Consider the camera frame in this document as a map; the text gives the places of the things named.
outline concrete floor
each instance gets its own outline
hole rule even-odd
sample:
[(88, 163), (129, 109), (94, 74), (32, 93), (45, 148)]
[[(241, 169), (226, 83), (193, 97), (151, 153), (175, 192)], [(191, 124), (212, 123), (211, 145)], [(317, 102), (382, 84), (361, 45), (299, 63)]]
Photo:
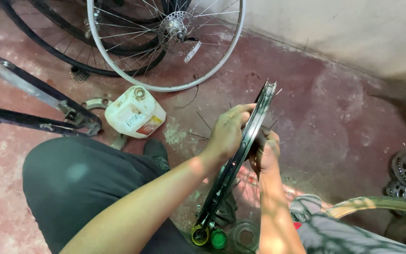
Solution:
[[(69, 78), (70, 66), (49, 55), (20, 32), (0, 11), (0, 56), (47, 81), (77, 102), (100, 96), (116, 99), (130, 84), (118, 78), (91, 76), (82, 84)], [(232, 105), (255, 100), (264, 81), (277, 81), (277, 95), (264, 125), (281, 139), (281, 174), (289, 200), (314, 193), (330, 207), (349, 198), (381, 195), (388, 182), (390, 156), (406, 144), (406, 126), (390, 104), (368, 96), (385, 84), (340, 64), (324, 60), (271, 39), (244, 31), (225, 65), (197, 88), (161, 94), (152, 92), (167, 112), (166, 122), (153, 137), (167, 148), (170, 165), (197, 155), (218, 115)], [(48, 118), (62, 114), (0, 80), (0, 107)], [(116, 132), (104, 121), (105, 132), (97, 137), (110, 144)], [(21, 169), (26, 154), (39, 143), (57, 137), (47, 132), (0, 124), (0, 253), (47, 253), (48, 249), (27, 207)], [(131, 139), (124, 151), (141, 153), (144, 140)], [(234, 189), (238, 218), (259, 222), (259, 192), (248, 165), (238, 175)], [(210, 189), (207, 181), (172, 215), (189, 230), (197, 205), (203, 205)], [(374, 232), (383, 232), (387, 212), (362, 212), (350, 221)]]

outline white rim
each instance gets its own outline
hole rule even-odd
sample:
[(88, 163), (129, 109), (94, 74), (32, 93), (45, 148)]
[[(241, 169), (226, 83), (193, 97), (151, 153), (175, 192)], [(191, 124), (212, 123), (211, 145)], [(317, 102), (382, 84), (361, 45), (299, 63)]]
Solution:
[(235, 31), (235, 36), (233, 38), (233, 40), (231, 41), (231, 45), (230, 48), (228, 49), (228, 51), (225, 53), (225, 55), (222, 57), (222, 59), (220, 60), (220, 62), (214, 66), (214, 68), (212, 68), (212, 70), (210, 70), (208, 73), (206, 73), (203, 77), (189, 83), (189, 84), (184, 84), (184, 85), (180, 85), (180, 86), (174, 86), (174, 87), (159, 87), (159, 86), (152, 86), (149, 84), (144, 84), (138, 80), (136, 80), (135, 78), (129, 76), (126, 72), (122, 71), (120, 69), (119, 66), (117, 66), (112, 59), (110, 58), (110, 56), (107, 54), (106, 50), (104, 49), (103, 44), (101, 43), (101, 39), (98, 35), (98, 31), (97, 28), (95, 26), (95, 20), (93, 19), (93, 2), (94, 0), (87, 0), (87, 16), (89, 17), (89, 26), (90, 29), (92, 31), (92, 36), (93, 36), (93, 40), (95, 41), (95, 44), (98, 47), (98, 50), (100, 51), (101, 55), (103, 56), (104, 60), (106, 60), (106, 62), (124, 79), (126, 79), (127, 81), (129, 81), (130, 83), (134, 84), (134, 85), (141, 85), (143, 87), (145, 87), (148, 90), (151, 91), (157, 91), (157, 92), (175, 92), (175, 91), (181, 91), (184, 89), (188, 89), (191, 88), (197, 84), (202, 83), (203, 81), (207, 80), (209, 77), (211, 77), (214, 73), (216, 73), (220, 67), (222, 67), (222, 65), (225, 63), (225, 61), (228, 59), (228, 57), (231, 55), (231, 53), (233, 52), (233, 49), (239, 39), (240, 33), (242, 32), (242, 25), (244, 24), (244, 16), (245, 16), (245, 0), (239, 0), (240, 1), (240, 16), (238, 18), (238, 25), (236, 27), (236, 31)]

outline dirty hand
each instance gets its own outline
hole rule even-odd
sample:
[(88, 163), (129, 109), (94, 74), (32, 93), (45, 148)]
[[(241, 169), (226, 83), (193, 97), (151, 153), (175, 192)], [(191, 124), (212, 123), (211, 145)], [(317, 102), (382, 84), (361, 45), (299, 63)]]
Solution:
[(255, 106), (255, 103), (238, 105), (220, 115), (205, 150), (224, 163), (233, 157), (240, 146), (241, 127), (248, 121)]
[(279, 156), (280, 138), (275, 132), (261, 126), (249, 153), (250, 165), (256, 176), (259, 178), (260, 172), (266, 173), (269, 169), (275, 168), (274, 166), (278, 166)]

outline white plastic jug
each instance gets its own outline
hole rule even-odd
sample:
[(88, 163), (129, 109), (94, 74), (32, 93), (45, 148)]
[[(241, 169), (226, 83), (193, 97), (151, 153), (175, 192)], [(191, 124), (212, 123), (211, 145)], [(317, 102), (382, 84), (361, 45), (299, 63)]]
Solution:
[(130, 87), (104, 112), (118, 132), (135, 138), (150, 136), (166, 120), (166, 112), (142, 86)]

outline green cap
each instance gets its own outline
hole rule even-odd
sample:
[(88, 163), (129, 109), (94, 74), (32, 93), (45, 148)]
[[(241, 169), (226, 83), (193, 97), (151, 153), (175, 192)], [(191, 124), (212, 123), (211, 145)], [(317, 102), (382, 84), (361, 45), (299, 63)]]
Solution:
[(225, 247), (226, 234), (222, 229), (216, 229), (211, 234), (211, 244), (214, 248), (221, 250)]

